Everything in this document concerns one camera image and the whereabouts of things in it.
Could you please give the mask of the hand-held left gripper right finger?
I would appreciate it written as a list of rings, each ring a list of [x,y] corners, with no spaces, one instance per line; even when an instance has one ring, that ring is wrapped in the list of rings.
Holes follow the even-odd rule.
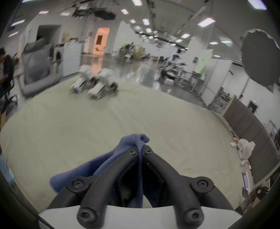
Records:
[[[180,175],[149,145],[144,145],[142,151],[142,185],[153,208],[173,207],[179,229],[199,228],[208,218],[203,207],[213,212],[234,212],[210,178]]]

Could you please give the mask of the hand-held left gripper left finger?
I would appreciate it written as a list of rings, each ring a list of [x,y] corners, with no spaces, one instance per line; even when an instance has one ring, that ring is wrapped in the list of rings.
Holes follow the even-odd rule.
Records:
[[[86,229],[104,225],[108,205],[128,208],[138,187],[138,151],[130,147],[99,175],[69,178],[48,209],[79,205],[77,222]]]

